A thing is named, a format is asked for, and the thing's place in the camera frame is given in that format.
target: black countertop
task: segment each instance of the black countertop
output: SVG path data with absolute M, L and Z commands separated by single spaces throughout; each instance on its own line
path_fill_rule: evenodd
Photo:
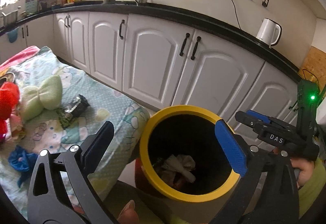
M 297 83 L 301 80 L 301 77 L 297 73 L 299 68 L 296 67 L 291 61 L 289 61 L 275 49 L 268 48 L 268 45 L 264 42 L 240 30 L 239 28 L 201 13 L 155 3 L 147 3 L 146 5 L 137 6 L 133 1 L 117 1 L 115 4 L 102 4 L 101 0 L 81 1 L 71 6 L 66 6 L 56 10 L 49 9 L 44 12 L 28 16 L 27 18 L 7 26 L 6 28 L 1 28 L 0 36 L 6 32 L 11 31 L 12 29 L 15 29 L 17 26 L 21 26 L 31 20 L 49 14 L 77 11 L 121 14 L 132 13 L 161 18 L 164 20 L 169 20 L 194 27 L 198 30 L 211 33 L 238 46 L 241 46 L 242 48 L 264 59 L 266 62 L 282 71 L 285 75 Z

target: kitchen cabinet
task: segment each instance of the kitchen cabinet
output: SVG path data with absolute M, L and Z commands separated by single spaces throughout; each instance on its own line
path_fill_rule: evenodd
M 87 73 L 88 16 L 89 12 L 58 13 L 53 19 L 54 54 Z
M 53 15 L 54 47 L 52 51 L 56 56 L 71 63 L 67 19 L 66 13 Z
M 26 33 L 24 31 L 24 26 L 19 26 L 17 28 L 17 39 L 13 43 L 9 42 L 8 35 L 5 33 L 0 37 L 0 62 L 5 62 L 25 48 Z
M 91 12 L 89 15 L 90 73 L 118 90 L 122 90 L 127 20 L 128 15 L 115 13 Z
M 88 54 L 88 17 L 89 12 L 72 12 L 68 14 L 67 30 L 71 63 L 90 73 Z
M 177 23 L 129 15 L 123 92 L 157 108 L 170 106 L 193 33 Z
M 234 115 L 237 111 L 253 110 L 263 115 L 271 116 L 294 123 L 290 106 L 297 100 L 297 84 L 285 76 L 275 67 L 265 62 L 255 83 L 250 91 L 228 120 L 228 124 L 234 129 L 236 134 L 241 135 L 248 144 L 254 144 L 266 148 L 267 144 L 257 139 L 257 134 L 251 128 L 238 123 Z
M 24 25 L 27 46 L 35 45 L 38 48 L 47 46 L 53 48 L 53 15 L 47 15 L 32 20 Z
M 228 120 L 263 64 L 263 59 L 249 51 L 196 30 L 173 105 L 195 105 Z

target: electric kettle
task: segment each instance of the electric kettle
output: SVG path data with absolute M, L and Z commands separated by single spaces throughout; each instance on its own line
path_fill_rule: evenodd
M 282 27 L 271 19 L 265 18 L 256 36 L 269 45 L 269 48 L 278 44 L 282 35 Z

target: pink blanket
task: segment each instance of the pink blanket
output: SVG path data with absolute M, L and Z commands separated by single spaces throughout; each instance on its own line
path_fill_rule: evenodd
M 7 61 L 3 62 L 0 65 L 0 71 L 3 71 L 8 67 L 18 65 L 19 63 L 35 55 L 38 51 L 40 51 L 40 49 L 37 46 L 30 46 L 28 48 L 25 48 L 23 51 L 19 52 Z

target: blue towel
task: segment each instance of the blue towel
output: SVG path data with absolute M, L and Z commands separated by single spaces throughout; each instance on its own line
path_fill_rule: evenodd
M 10 43 L 13 43 L 17 40 L 17 37 L 18 37 L 18 27 L 8 33 L 7 34 L 7 37 L 8 37 L 8 40 Z
M 19 188 L 23 182 L 32 176 L 37 158 L 37 154 L 28 153 L 19 145 L 16 145 L 15 150 L 10 153 L 8 158 L 9 164 L 12 166 L 12 168 L 22 173 L 17 181 Z

